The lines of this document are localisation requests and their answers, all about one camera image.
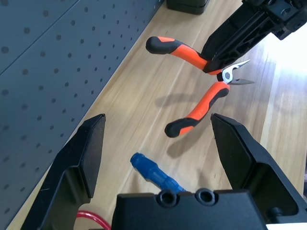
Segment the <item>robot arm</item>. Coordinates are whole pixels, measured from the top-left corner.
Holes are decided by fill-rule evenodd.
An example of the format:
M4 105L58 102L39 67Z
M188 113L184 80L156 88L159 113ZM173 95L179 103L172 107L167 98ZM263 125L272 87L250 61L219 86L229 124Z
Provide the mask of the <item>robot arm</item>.
M210 62L204 72L232 64L269 33L280 40L307 22L307 0L243 0L208 39L201 56Z

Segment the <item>pliers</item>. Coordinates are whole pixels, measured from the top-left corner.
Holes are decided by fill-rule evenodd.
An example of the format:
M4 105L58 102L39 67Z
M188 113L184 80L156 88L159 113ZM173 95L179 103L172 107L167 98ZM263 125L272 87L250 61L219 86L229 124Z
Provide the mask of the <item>pliers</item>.
M172 54L182 58L192 65L204 70L207 60L203 59L196 50L186 44L168 37L150 37L146 42L146 49L152 54ZM234 80L233 70L248 63L249 60L233 64L225 69L216 70L209 74L217 75L214 83L202 97L197 106L185 118L173 121L165 127L165 133L170 138L190 132L208 113L209 109L218 98L228 95L229 85L252 84L253 81L238 79Z

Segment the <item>orange pliers handle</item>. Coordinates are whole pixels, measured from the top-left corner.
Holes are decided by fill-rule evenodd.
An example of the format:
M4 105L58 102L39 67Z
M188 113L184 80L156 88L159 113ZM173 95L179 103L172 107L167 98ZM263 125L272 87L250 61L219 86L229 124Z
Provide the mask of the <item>orange pliers handle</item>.
M165 127L166 135L175 138L190 132L206 116L218 98L228 95L229 89L229 85L223 81L214 83L189 115Z
M204 70L208 61L201 57L201 54L186 44L169 37L154 36L150 37L146 42L146 49L152 54L171 54L177 56L197 68ZM222 70L210 72L216 75Z

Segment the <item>black box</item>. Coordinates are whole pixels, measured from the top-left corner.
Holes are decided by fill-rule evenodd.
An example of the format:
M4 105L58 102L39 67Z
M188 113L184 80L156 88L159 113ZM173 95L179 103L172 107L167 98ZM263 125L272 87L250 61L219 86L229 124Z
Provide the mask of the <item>black box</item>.
M202 14L207 0L166 0L169 9L186 13Z

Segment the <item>pliers jaw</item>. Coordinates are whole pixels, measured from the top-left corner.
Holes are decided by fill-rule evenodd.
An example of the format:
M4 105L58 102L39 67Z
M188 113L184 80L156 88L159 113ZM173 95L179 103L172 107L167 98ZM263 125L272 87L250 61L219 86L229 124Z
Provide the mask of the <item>pliers jaw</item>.
M234 80L233 70L244 66L248 62L250 62L250 60L242 61L242 62L233 64L231 66L228 66L227 68L223 69L221 73L217 74L217 80L223 81L226 84L230 84L230 85L243 85L243 84L254 83L253 81L244 80L244 79Z

